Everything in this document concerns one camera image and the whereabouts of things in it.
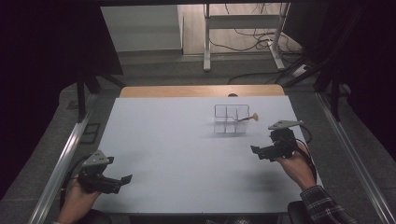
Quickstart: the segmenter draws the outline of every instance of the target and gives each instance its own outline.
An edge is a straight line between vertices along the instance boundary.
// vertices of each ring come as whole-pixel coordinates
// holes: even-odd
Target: plaid sleeve
[[[314,223],[358,223],[322,186],[306,189],[300,196]]]

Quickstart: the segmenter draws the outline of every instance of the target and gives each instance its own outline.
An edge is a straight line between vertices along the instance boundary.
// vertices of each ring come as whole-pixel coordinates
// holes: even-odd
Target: person's left hand
[[[70,185],[64,201],[64,206],[58,216],[57,222],[62,224],[78,223],[91,210],[93,203],[102,192],[85,192],[76,179]]]

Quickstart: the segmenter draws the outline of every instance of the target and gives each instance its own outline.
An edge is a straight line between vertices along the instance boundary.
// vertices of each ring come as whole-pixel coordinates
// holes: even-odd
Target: wooden floor
[[[212,4],[210,5],[210,15],[250,15],[250,14],[279,14],[280,4]],[[185,55],[203,54],[205,43],[205,6],[204,5],[181,5],[179,12],[183,15],[183,53]],[[210,40],[212,53],[236,53],[236,52],[261,52],[269,51],[266,42],[261,46],[253,47],[257,44],[262,34],[274,32],[273,29],[244,29],[244,30],[211,30]],[[299,50],[301,46],[289,37],[281,36],[279,46],[282,50]]]

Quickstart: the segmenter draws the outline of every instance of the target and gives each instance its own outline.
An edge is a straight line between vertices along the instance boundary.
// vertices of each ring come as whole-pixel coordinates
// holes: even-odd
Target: hand
[[[297,144],[303,152],[308,152],[308,149],[305,148],[303,144],[300,142],[297,142]],[[306,163],[303,155],[299,152],[295,151],[294,155],[288,159],[276,158],[275,160],[282,165],[286,174],[300,186],[302,191],[312,188],[317,184],[311,169]]]
[[[76,179],[73,180],[64,201],[57,222],[62,224],[78,223],[91,210],[101,192],[87,193]]]

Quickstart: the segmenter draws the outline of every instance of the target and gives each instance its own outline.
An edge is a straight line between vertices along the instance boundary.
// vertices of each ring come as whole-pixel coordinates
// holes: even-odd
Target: gray carpet
[[[153,60],[140,59],[123,54],[120,58],[125,76],[115,76],[129,86],[157,85],[225,85],[231,77],[258,72],[274,72],[275,64],[269,55],[260,56],[215,56],[210,73],[203,71],[202,58],[181,56],[164,57]],[[264,84],[278,75],[252,75],[233,80],[232,84]],[[108,116],[120,88],[99,78],[102,90],[94,106],[89,124],[100,124],[94,139],[91,134],[81,137],[81,143],[71,164],[81,156],[94,152],[106,127]],[[304,121],[313,134],[309,144],[318,172],[327,191],[361,223],[382,223],[373,205],[361,186],[346,153],[338,142],[334,131],[325,117],[312,89],[315,77],[310,77],[292,88],[285,89],[290,97],[298,119]],[[31,159],[26,163],[18,178],[0,202],[0,223],[27,223],[35,205],[46,186],[64,145],[78,118],[76,109],[70,109],[70,101],[77,100],[76,86],[64,89],[60,105],[46,133],[37,145]],[[350,139],[367,166],[376,184],[386,197],[389,206],[396,209],[395,162],[387,151],[354,115],[344,98],[340,99],[342,123],[350,134]],[[53,202],[46,223],[54,220],[59,213],[59,195]],[[128,217],[112,216],[113,223],[129,223]]]

